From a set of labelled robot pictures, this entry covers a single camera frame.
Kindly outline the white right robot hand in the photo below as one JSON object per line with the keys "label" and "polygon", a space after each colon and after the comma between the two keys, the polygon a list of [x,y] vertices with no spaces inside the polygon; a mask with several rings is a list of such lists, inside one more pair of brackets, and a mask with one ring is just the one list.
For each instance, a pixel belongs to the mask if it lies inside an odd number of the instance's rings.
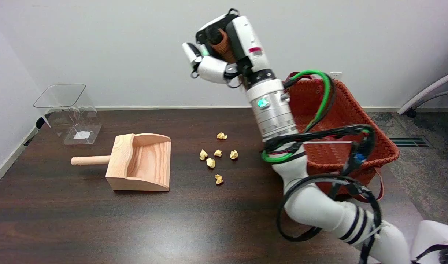
{"label": "white right robot hand", "polygon": [[228,87],[237,79],[246,90],[275,79],[248,17],[234,8],[203,25],[195,34],[195,43],[184,42],[182,48],[193,79]]}

